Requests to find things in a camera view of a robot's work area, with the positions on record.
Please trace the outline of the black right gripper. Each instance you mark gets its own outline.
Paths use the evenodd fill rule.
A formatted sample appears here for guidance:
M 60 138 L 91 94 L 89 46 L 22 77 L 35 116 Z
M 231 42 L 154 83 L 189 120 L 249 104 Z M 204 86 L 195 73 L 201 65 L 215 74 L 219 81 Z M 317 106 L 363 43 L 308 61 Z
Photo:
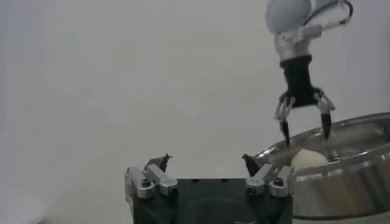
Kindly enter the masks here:
M 321 112 L 321 124 L 324 139 L 328 140 L 332 129 L 331 111 L 335 110 L 333 102 L 326 94 L 314 87 L 310 79 L 309 65 L 312 55 L 303 55 L 283 60 L 283 69 L 287 90 L 280 96 L 274 113 L 274 119 L 279 122 L 280 130 L 285 138 L 286 146 L 290 146 L 290 134 L 287 118 L 292 108 L 315 105 Z

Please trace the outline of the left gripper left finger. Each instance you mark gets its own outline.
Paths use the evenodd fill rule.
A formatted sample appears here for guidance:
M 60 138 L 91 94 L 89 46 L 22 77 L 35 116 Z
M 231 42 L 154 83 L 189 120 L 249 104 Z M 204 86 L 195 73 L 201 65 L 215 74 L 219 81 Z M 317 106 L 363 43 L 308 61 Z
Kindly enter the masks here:
M 140 169 L 130 166 L 124 173 L 125 194 L 142 200 L 154 198 L 157 194 L 172 197 L 177 190 L 178 180 L 166 174 L 169 154 L 152 158 Z

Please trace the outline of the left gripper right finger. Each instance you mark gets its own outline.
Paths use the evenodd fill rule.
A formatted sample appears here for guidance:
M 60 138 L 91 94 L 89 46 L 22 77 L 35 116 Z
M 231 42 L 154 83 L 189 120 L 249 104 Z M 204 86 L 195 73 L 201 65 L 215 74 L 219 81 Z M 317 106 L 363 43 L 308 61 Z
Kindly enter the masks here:
M 266 191 L 273 197 L 285 198 L 294 194 L 293 168 L 283 166 L 275 168 L 272 164 L 260 165 L 253 156 L 244 154 L 249 177 L 245 179 L 246 194 L 249 197 L 263 195 Z

